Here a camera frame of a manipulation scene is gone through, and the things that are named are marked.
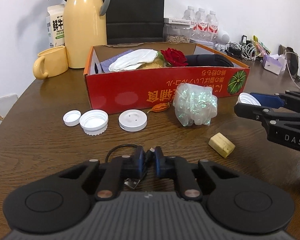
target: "crumpled plastic film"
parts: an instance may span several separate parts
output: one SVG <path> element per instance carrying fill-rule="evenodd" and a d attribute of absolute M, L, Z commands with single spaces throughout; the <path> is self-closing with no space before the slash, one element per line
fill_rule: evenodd
<path fill-rule="evenodd" d="M 217 116 L 217 97 L 211 87 L 181 83 L 173 100 L 176 117 L 183 126 L 210 125 L 211 118 Z"/>

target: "black chair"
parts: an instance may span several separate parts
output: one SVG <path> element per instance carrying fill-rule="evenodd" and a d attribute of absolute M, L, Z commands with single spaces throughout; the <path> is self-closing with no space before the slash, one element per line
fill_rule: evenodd
<path fill-rule="evenodd" d="M 162 41 L 164 0 L 111 0 L 108 44 Z"/>

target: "bottle cap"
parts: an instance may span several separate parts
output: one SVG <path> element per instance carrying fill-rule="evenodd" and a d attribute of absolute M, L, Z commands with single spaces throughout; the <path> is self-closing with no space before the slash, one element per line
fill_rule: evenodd
<path fill-rule="evenodd" d="M 78 110 L 72 110 L 63 116 L 63 121 L 67 126 L 75 126 L 79 124 L 81 113 Z"/>
<path fill-rule="evenodd" d="M 140 110 L 127 110 L 119 116 L 120 127 L 128 132 L 137 132 L 147 125 L 147 115 Z"/>
<path fill-rule="evenodd" d="M 248 93 L 240 93 L 237 103 L 244 103 L 249 105 L 261 106 L 259 101 Z"/>
<path fill-rule="evenodd" d="M 80 117 L 80 125 L 88 135 L 101 134 L 108 127 L 108 114 L 102 110 L 90 110 Z"/>

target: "mug handle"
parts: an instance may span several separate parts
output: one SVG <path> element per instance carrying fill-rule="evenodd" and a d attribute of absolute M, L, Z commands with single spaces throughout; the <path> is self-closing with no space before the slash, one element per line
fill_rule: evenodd
<path fill-rule="evenodd" d="M 33 75 L 35 76 L 35 78 L 37 79 L 45 79 L 48 77 L 48 73 L 42 73 L 41 71 L 41 65 L 44 65 L 44 60 L 45 60 L 45 56 L 40 56 L 33 64 Z"/>

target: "cardboard box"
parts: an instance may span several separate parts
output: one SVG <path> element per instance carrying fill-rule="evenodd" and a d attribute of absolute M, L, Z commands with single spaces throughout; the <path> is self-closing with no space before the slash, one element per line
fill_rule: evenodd
<path fill-rule="evenodd" d="M 244 63 L 226 56 L 235 67 L 167 67 L 102 73 L 100 62 L 129 49 L 167 48 L 181 50 L 185 55 L 223 53 L 195 43 L 146 42 L 138 44 L 100 45 L 91 48 L 84 69 L 89 101 L 92 109 L 108 114 L 128 109 L 151 108 L 171 102 L 180 83 L 210 86 L 218 98 L 242 92 L 249 74 Z"/>

